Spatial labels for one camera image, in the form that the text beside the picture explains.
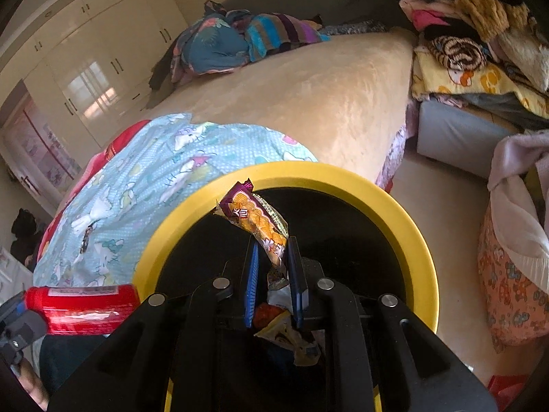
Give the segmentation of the person's left hand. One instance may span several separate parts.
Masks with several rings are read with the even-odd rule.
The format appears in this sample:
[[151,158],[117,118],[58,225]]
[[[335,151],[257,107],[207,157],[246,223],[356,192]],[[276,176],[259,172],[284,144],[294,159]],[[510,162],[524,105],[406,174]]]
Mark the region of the person's left hand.
[[43,411],[46,411],[49,401],[47,391],[28,360],[21,360],[17,378],[22,388],[24,388],[27,394],[30,395],[30,398],[34,400],[34,403]]

